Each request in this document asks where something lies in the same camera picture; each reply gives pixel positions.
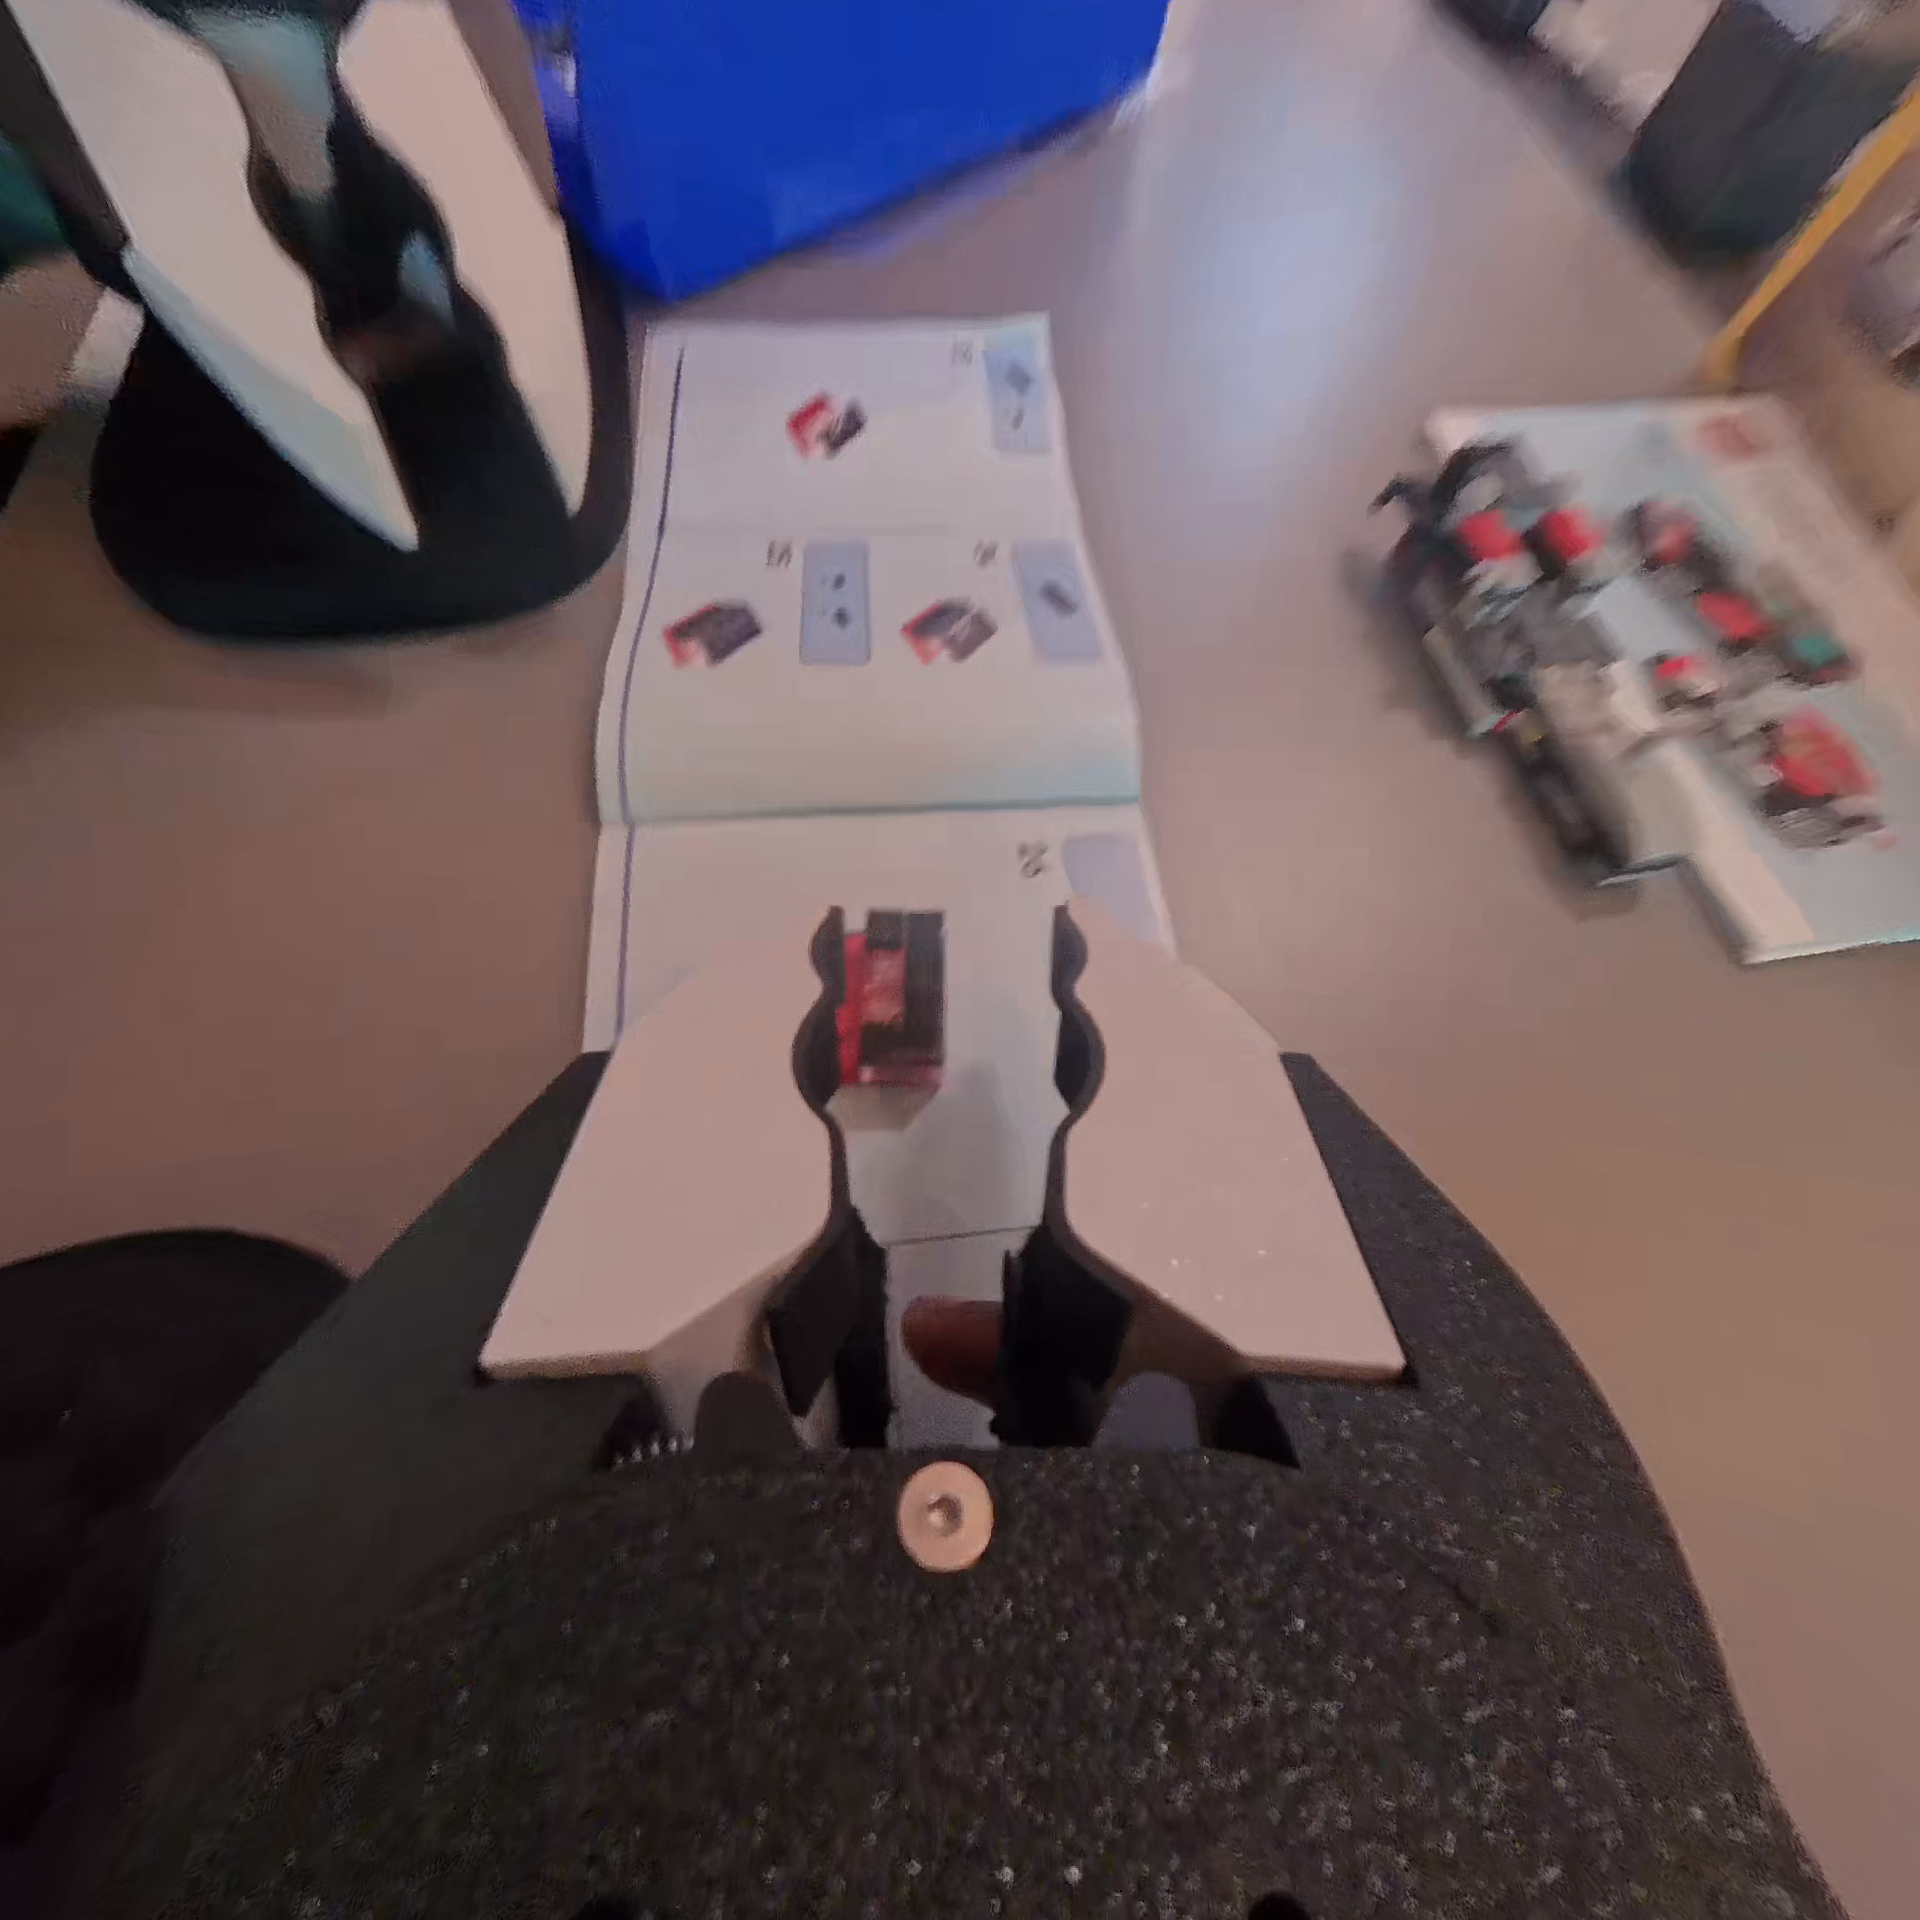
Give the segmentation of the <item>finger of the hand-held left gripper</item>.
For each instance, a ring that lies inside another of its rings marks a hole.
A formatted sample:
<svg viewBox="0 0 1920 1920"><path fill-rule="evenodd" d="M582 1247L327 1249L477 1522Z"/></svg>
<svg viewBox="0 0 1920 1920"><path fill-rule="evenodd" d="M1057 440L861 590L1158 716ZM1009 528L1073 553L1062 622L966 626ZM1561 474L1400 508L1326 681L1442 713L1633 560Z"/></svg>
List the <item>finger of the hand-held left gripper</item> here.
<svg viewBox="0 0 1920 1920"><path fill-rule="evenodd" d="M413 552L384 433L253 202L252 131L215 55L137 6L26 2L21 32L103 186L137 300L290 466Z"/></svg>
<svg viewBox="0 0 1920 1920"><path fill-rule="evenodd" d="M367 129L437 203L453 273L498 337L565 510L580 510L592 375L566 232L453 6L358 7L338 66Z"/></svg>

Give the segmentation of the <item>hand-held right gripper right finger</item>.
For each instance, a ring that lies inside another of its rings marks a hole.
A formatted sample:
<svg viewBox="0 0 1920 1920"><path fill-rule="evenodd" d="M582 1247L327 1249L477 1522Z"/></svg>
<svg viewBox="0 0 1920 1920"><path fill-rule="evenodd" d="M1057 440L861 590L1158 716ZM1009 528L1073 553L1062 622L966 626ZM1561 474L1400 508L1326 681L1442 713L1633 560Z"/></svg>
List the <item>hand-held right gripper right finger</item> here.
<svg viewBox="0 0 1920 1920"><path fill-rule="evenodd" d="M1062 1120L1041 1201L1041 1362L1100 1425L1140 1378L1198 1431L1264 1384L1398 1387L1409 1359L1282 1048L1201 972L1077 897L1050 930Z"/></svg>

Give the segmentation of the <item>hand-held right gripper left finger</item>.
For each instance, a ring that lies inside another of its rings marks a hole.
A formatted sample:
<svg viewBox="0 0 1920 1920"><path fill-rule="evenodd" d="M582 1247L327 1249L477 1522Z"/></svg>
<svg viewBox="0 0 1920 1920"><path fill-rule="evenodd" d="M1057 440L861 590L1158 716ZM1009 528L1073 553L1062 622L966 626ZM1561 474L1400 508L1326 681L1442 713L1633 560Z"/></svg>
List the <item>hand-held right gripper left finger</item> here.
<svg viewBox="0 0 1920 1920"><path fill-rule="evenodd" d="M632 1378L689 1419L712 1378L817 1418L861 1314L832 1113L845 912L783 918L613 1044L477 1353L487 1382Z"/></svg>

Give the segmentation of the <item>small red black brick assembly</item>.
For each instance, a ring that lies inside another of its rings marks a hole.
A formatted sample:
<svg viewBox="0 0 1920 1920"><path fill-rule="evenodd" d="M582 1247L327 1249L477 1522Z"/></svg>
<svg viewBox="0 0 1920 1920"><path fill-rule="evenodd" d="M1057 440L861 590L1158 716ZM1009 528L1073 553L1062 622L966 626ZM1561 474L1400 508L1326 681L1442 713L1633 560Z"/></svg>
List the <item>small red black brick assembly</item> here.
<svg viewBox="0 0 1920 1920"><path fill-rule="evenodd" d="M933 1092L945 1068L945 918L876 908L845 936L836 1011L840 1089Z"/></svg>

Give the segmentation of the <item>blue plastic bin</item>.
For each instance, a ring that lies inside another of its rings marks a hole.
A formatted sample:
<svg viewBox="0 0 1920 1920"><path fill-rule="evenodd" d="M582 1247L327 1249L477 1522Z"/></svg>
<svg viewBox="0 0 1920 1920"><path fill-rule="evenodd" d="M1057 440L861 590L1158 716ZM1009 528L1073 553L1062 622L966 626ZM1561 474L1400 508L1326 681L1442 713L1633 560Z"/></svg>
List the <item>blue plastic bin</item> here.
<svg viewBox="0 0 1920 1920"><path fill-rule="evenodd" d="M514 2L560 203L678 302L1135 92L1167 2Z"/></svg>

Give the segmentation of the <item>grey desk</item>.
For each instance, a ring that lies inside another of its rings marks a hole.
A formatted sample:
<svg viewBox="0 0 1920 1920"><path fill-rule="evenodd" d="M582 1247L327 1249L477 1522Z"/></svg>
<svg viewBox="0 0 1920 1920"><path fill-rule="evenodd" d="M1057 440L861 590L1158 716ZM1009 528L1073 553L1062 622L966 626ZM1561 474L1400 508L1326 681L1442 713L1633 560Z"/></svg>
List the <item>grey desk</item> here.
<svg viewBox="0 0 1920 1920"><path fill-rule="evenodd" d="M1178 946L1550 1310L1842 1904L1916 1916L1916 952L1740 970L1668 881L1562 889L1360 553L1433 407L1676 390L1706 312L1426 6L1176 6L1164 59L710 312L1047 310ZM120 595L89 446L56 415L5 510L5 1260L356 1274L576 1051L617 582L230 657Z"/></svg>

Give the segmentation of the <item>black cushion pad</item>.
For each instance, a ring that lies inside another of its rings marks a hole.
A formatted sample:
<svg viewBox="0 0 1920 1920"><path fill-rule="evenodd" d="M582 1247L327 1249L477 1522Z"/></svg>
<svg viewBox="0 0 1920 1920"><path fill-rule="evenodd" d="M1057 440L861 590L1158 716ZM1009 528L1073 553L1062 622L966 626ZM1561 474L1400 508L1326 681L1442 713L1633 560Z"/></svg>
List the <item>black cushion pad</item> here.
<svg viewBox="0 0 1920 1920"><path fill-rule="evenodd" d="M573 225L562 230L592 398L576 510L468 298L455 346L372 393L416 518L412 550L324 497L143 320L89 468L90 526L116 577L181 630L225 641L445 634L580 587L626 532L632 392L617 281Z"/></svg>
<svg viewBox="0 0 1920 1920"><path fill-rule="evenodd" d="M348 1286L321 1255L228 1230L5 1266L5 1716L132 1687L157 1490Z"/></svg>

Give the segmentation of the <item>open white instruction booklet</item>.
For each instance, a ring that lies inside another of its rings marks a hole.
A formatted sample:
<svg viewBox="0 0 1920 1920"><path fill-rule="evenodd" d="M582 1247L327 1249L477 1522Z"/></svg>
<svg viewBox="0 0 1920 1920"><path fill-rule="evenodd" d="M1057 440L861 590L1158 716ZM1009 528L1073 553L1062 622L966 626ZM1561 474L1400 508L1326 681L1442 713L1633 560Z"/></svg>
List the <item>open white instruction booklet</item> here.
<svg viewBox="0 0 1920 1920"><path fill-rule="evenodd" d="M582 1048L830 908L936 915L934 1083L833 1105L855 1204L884 1247L1018 1236L1056 908L1173 946L1048 320L656 323L632 451Z"/></svg>

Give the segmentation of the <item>grey toy brick truck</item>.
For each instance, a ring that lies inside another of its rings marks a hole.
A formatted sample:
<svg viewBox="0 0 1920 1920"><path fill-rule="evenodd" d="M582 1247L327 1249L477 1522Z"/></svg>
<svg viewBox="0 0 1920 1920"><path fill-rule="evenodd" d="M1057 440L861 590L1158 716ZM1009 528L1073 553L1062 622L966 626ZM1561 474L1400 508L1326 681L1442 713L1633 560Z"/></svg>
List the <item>grey toy brick truck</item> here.
<svg viewBox="0 0 1920 1920"><path fill-rule="evenodd" d="M1688 831L1658 727L1596 612L1622 564L1570 480L1514 440L1464 440L1430 471L1397 474L1370 504L1386 510L1400 514L1382 560L1392 604L1464 736L1502 751L1566 864L1591 884L1677 870Z"/></svg>

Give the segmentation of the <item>booklet with vehicle pictures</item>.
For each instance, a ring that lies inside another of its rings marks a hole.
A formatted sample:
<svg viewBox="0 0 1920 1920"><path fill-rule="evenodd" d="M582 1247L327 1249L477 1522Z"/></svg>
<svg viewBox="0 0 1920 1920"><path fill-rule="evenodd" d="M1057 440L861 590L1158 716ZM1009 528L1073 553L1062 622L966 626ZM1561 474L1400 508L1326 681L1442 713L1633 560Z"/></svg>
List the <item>booklet with vehicle pictures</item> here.
<svg viewBox="0 0 1920 1920"><path fill-rule="evenodd" d="M1916 944L1916 592L1775 401L1452 407L1614 537L1596 607L1658 727L1692 875L1745 964Z"/></svg>

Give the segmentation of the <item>dark grey box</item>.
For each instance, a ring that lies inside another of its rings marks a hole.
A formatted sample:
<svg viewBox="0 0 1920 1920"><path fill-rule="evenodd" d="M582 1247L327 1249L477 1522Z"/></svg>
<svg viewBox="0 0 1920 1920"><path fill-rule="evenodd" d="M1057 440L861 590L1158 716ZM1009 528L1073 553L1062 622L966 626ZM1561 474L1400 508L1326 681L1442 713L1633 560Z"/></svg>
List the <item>dark grey box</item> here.
<svg viewBox="0 0 1920 1920"><path fill-rule="evenodd" d="M1916 2L1718 2L1622 161L1687 263L1775 250L1916 86Z"/></svg>

